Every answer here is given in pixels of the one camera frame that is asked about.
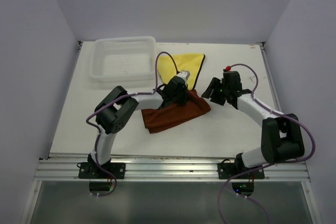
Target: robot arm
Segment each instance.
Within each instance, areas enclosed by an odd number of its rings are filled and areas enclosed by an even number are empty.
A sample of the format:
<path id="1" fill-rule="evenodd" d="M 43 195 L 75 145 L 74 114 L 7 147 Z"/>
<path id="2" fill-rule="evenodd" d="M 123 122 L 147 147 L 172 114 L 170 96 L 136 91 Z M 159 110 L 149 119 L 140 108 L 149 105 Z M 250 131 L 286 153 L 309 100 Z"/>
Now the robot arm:
<path id="1" fill-rule="evenodd" d="M 111 171 L 111 149 L 116 135 L 127 124 L 136 110 L 165 108 L 172 103 L 184 105 L 187 103 L 187 80 L 189 71 L 181 71 L 175 75 L 163 90 L 157 89 L 155 93 L 138 93 L 125 97 L 118 102 L 120 107 L 114 105 L 102 110 L 96 116 L 96 123 L 100 128 L 98 141 L 88 156 L 88 162 L 80 163 L 79 178 L 107 178 L 101 168 Z M 129 94 L 123 87 L 115 87 L 96 107 L 95 112 L 113 102 L 122 95 Z"/>
<path id="2" fill-rule="evenodd" d="M 246 113 L 262 128 L 261 147 L 239 153 L 235 158 L 236 173 L 263 164 L 272 164 L 301 157 L 305 149 L 300 126 L 280 116 L 270 113 L 266 104 L 261 107 L 251 91 L 242 89 L 237 71 L 224 70 L 222 80 L 213 78 L 207 90 L 202 94 L 211 102 L 224 105 L 227 101 L 237 110 Z M 294 114 L 287 114 L 297 120 Z"/>

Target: white table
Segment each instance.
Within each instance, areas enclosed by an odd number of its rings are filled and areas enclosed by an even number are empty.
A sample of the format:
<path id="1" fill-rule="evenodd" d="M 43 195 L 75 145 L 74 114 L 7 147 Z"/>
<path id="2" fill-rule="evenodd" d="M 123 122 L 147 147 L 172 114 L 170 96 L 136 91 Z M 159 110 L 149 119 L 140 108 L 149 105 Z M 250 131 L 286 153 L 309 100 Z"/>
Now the white table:
<path id="1" fill-rule="evenodd" d="M 98 103 L 119 84 L 94 83 L 88 74 L 92 42 L 84 42 L 74 71 L 70 88 L 58 123 L 50 155 L 88 154 L 96 139 L 96 129 L 85 119 Z M 206 55 L 196 90 L 201 95 L 212 77 L 222 77 L 223 68 L 234 63 L 250 65 L 260 79 L 257 97 L 274 108 L 271 89 L 258 45 L 175 44 L 157 43 L 158 52 L 171 54 L 199 52 Z M 253 74 L 244 67 L 236 67 L 243 88 L 252 89 Z M 154 81 L 142 82 L 135 91 L 150 91 Z M 231 105 L 210 103 L 211 111 L 204 116 L 172 129 L 149 134 L 140 111 L 134 112 L 126 127 L 118 133 L 112 155 L 235 157 L 236 154 L 260 146 L 261 128 L 247 115 Z"/>

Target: white plastic basket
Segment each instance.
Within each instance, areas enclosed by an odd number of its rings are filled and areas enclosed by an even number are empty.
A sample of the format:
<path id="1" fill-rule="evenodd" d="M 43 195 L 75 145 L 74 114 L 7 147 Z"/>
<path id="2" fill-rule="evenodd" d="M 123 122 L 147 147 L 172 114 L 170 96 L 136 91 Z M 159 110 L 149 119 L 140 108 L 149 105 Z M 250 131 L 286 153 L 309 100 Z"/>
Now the white plastic basket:
<path id="1" fill-rule="evenodd" d="M 155 53 L 153 37 L 98 39 L 92 50 L 90 77 L 102 82 L 153 79 Z"/>

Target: white wall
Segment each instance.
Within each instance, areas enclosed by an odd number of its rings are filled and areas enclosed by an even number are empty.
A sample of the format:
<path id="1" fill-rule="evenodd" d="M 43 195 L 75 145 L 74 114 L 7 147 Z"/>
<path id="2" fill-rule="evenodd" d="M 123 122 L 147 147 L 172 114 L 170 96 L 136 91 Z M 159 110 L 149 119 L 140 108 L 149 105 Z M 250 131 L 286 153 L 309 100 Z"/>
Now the white wall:
<path id="1" fill-rule="evenodd" d="M 289 0 L 57 0 L 77 39 L 266 41 Z"/>
<path id="2" fill-rule="evenodd" d="M 56 0 L 0 0 L 0 222 L 18 223 L 78 44 Z"/>
<path id="3" fill-rule="evenodd" d="M 266 43 L 282 108 L 316 138 L 308 161 L 325 223 L 335 223 L 336 0 L 291 0 Z"/>

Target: purple cable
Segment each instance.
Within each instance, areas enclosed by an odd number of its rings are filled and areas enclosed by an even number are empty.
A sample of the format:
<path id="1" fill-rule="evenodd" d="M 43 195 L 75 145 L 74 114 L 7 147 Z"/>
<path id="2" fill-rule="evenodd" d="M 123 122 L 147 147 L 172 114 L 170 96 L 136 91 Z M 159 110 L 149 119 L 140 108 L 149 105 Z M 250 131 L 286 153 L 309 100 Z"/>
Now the purple cable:
<path id="1" fill-rule="evenodd" d="M 315 143 L 315 139 L 314 139 L 313 135 L 312 135 L 311 132 L 308 130 L 308 128 L 307 128 L 305 125 L 303 125 L 301 122 L 299 122 L 298 120 L 296 120 L 296 119 L 294 119 L 294 118 L 290 118 L 289 116 L 286 116 L 286 115 L 284 115 L 284 114 L 281 114 L 281 113 L 279 113 L 279 112 L 277 112 L 277 111 L 273 111 L 273 110 L 271 110 L 270 108 L 268 108 L 267 106 L 263 105 L 260 101 L 258 101 L 258 99 L 256 99 L 256 98 L 254 97 L 254 92 L 256 91 L 256 89 L 257 89 L 257 87 L 258 87 L 258 85 L 259 85 L 259 78 L 258 78 L 257 73 L 253 70 L 253 68 L 251 68 L 250 66 L 248 66 L 248 65 L 246 65 L 246 64 L 243 64 L 243 63 L 233 64 L 233 65 L 231 65 L 231 68 L 232 68 L 232 67 L 235 67 L 235 66 L 243 66 L 243 67 L 246 67 L 246 68 L 248 68 L 249 70 L 251 70 L 252 73 L 255 75 L 255 77 L 256 77 L 256 85 L 255 85 L 254 88 L 252 89 L 251 97 L 252 97 L 252 99 L 253 99 L 253 100 L 254 100 L 260 107 L 262 107 L 263 109 L 265 109 L 266 111 L 268 111 L 268 112 L 271 113 L 271 114 L 280 116 L 280 117 L 282 117 L 282 118 L 285 118 L 285 119 L 287 119 L 287 120 L 290 120 L 290 121 L 292 121 L 292 122 L 298 124 L 300 127 L 302 127 L 302 128 L 307 132 L 308 136 L 310 137 L 312 148 L 311 148 L 311 152 L 309 153 L 308 156 L 306 156 L 306 157 L 304 157 L 304 158 L 301 158 L 301 159 L 292 160 L 292 161 L 285 161 L 285 162 L 282 162 L 282 163 L 299 163 L 299 162 L 304 162 L 304 161 L 310 159 L 310 158 L 314 155 L 314 152 L 315 152 L 315 149 L 316 149 L 316 143 Z M 268 168 L 268 167 L 270 167 L 270 166 L 272 166 L 272 165 L 274 165 L 274 164 L 268 164 L 268 165 L 265 165 L 265 166 L 262 167 L 262 169 Z M 230 180 L 235 179 L 235 178 L 238 178 L 238 177 L 240 177 L 240 176 L 242 176 L 242 175 L 249 174 L 249 173 L 251 173 L 251 172 L 257 171 L 257 170 L 259 170 L 259 169 L 260 169 L 260 167 L 257 167 L 257 168 L 248 170 L 248 171 L 246 171 L 246 172 L 237 174 L 237 175 L 235 175 L 235 176 L 232 176 L 231 178 L 229 178 L 229 179 L 222 185 L 222 187 L 221 187 L 221 189 L 220 189 L 220 191 L 219 191 L 219 194 L 218 194 L 217 206 L 218 206 L 218 212 L 219 212 L 219 215 L 221 216 L 221 219 L 222 219 L 223 223 L 228 223 L 227 220 L 225 219 L 224 215 L 223 215 L 222 210 L 221 210 L 221 209 L 222 209 L 221 197 L 222 197 L 222 193 L 223 193 L 224 188 L 227 186 L 227 184 L 229 183 Z M 262 208 L 262 210 L 264 211 L 264 213 L 265 213 L 265 215 L 266 215 L 266 217 L 267 217 L 267 223 L 269 223 L 269 222 L 270 222 L 270 218 L 269 218 L 269 214 L 268 214 L 268 212 L 266 211 L 266 209 L 265 209 L 265 208 L 264 208 L 258 201 L 256 201 L 255 199 L 252 199 L 252 198 L 248 198 L 248 199 L 251 200 L 251 201 L 253 201 L 254 203 L 258 204 L 258 205 Z"/>
<path id="2" fill-rule="evenodd" d="M 160 55 L 162 55 L 162 54 L 166 54 L 166 55 L 168 55 L 168 56 L 172 59 L 172 61 L 173 61 L 173 63 L 174 63 L 174 67 L 175 67 L 175 69 L 176 69 L 176 73 L 179 72 L 179 70 L 177 69 L 176 62 L 175 62 L 173 56 L 171 56 L 170 53 L 165 52 L 165 51 L 159 53 L 159 54 L 157 55 L 157 57 L 156 57 L 156 60 L 155 60 L 155 89 L 154 89 L 153 94 L 156 92 L 156 90 L 157 90 L 157 88 L 158 88 L 158 85 L 157 85 L 158 63 L 157 63 L 157 62 L 158 62 L 158 60 L 159 60 Z"/>

